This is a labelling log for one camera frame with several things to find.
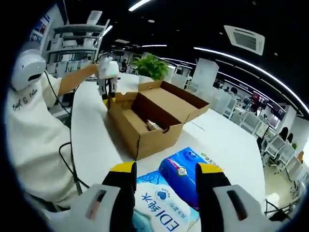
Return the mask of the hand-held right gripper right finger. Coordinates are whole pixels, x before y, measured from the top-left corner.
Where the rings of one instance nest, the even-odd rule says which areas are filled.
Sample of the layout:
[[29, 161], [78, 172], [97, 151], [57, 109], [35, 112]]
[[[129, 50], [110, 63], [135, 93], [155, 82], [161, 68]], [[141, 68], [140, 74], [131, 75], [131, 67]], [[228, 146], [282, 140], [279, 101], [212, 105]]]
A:
[[260, 203], [214, 164], [196, 164], [196, 191], [203, 232], [276, 232], [289, 221], [282, 210], [263, 215]]

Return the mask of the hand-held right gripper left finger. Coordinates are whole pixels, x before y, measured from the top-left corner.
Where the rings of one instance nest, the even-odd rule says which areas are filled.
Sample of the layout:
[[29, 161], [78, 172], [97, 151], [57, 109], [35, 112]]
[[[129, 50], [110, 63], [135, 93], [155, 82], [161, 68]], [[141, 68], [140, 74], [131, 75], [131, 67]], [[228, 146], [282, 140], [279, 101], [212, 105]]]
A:
[[135, 161], [115, 165], [102, 184], [91, 186], [61, 222], [63, 232], [135, 232]]

